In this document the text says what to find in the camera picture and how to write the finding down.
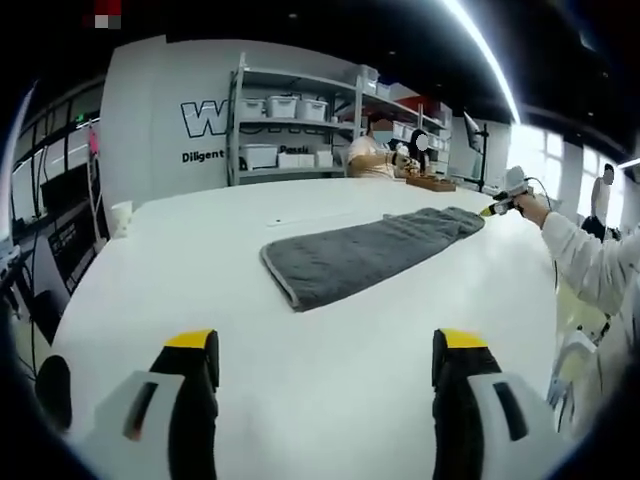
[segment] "metal shelf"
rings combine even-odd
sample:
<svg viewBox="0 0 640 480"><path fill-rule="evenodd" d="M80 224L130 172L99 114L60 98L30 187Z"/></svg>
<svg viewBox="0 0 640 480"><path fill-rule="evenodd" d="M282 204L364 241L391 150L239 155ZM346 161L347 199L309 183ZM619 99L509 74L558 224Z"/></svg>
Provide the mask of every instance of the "metal shelf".
<svg viewBox="0 0 640 480"><path fill-rule="evenodd" d="M398 136L396 136L396 135L394 135L394 136L393 136L393 139L394 139L394 140L398 140L399 142L402 142L402 143L406 143L406 144L410 143L410 141L409 141L409 140L407 140L406 138L404 138L404 137L398 137ZM428 146L427 146L427 150L433 150L433 151L435 151L435 152L444 152L444 151L445 151L443 148L436 148L436 147L433 147L433 146L431 146L431 145L428 145Z"/></svg>
<svg viewBox="0 0 640 480"><path fill-rule="evenodd" d="M259 170L241 170L238 172L240 178L249 177L270 177L273 175L291 175L291 174L320 174L320 173L341 173L344 174L342 167L313 167L313 168L262 168Z"/></svg>
<svg viewBox="0 0 640 480"><path fill-rule="evenodd" d="M330 130L349 130L355 127L353 123L317 122L298 118L246 118L240 120L241 125L292 125L300 127L317 127Z"/></svg>
<svg viewBox="0 0 640 480"><path fill-rule="evenodd" d="M244 67L245 87L268 87L274 89L291 89L306 93L325 95L342 94L355 96L356 87L328 78L314 77L301 73L290 73L269 68Z"/></svg>
<svg viewBox="0 0 640 480"><path fill-rule="evenodd" d="M387 98L383 98L373 93L367 92L363 92L362 96L364 105L372 105L381 110L386 110L389 113L395 114L398 117L398 121L417 123L420 118L420 114L418 112L415 112L410 108ZM444 125L440 121L435 120L431 117L422 115L422 121L423 123L427 123L431 128L439 128L444 130Z"/></svg>

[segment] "white cup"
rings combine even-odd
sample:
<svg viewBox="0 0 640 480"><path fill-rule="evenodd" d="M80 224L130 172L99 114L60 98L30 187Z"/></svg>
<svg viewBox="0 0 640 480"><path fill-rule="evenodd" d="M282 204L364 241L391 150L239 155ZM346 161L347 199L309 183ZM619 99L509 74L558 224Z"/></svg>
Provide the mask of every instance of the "white cup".
<svg viewBox="0 0 640 480"><path fill-rule="evenodd" d="M129 224L133 216L133 202L121 202L111 207L113 238L125 238L129 233Z"/></svg>

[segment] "gray towel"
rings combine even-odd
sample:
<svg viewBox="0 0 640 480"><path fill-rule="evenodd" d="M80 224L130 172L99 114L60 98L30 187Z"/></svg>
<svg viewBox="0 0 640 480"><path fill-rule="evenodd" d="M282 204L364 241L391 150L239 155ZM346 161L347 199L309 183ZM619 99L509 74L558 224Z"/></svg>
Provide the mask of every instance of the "gray towel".
<svg viewBox="0 0 640 480"><path fill-rule="evenodd" d="M385 215L378 222L270 243L260 256L291 306L310 310L392 277L484 226L455 207Z"/></svg>

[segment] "sleeve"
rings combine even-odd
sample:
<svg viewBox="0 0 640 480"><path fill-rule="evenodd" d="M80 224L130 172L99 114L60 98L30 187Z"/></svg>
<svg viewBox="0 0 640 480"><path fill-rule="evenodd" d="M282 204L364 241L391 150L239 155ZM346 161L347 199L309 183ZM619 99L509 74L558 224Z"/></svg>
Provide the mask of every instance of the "sleeve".
<svg viewBox="0 0 640 480"><path fill-rule="evenodd" d="M640 259L640 233L621 242L600 240L558 213L550 213L542 229L551 256L578 298L615 315Z"/></svg>
<svg viewBox="0 0 640 480"><path fill-rule="evenodd" d="M347 153L347 163L351 163L351 160L359 157L360 155L370 154L371 147L366 139L364 137L356 138L353 142L351 142L351 145L349 145L349 151Z"/></svg>

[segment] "monitor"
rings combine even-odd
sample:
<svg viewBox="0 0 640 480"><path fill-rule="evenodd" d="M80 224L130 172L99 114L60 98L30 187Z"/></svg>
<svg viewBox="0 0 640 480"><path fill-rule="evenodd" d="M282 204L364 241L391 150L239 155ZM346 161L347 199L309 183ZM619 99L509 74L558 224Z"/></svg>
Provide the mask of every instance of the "monitor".
<svg viewBox="0 0 640 480"><path fill-rule="evenodd" d="M89 198L87 166L80 165L43 183L42 204L47 213L62 214Z"/></svg>
<svg viewBox="0 0 640 480"><path fill-rule="evenodd" d="M475 150L476 152L482 153L482 147L480 146L480 127L478 127L478 124L473 121L473 119L467 112L463 112L463 114L464 125L467 128L467 139L469 141L469 148Z"/></svg>

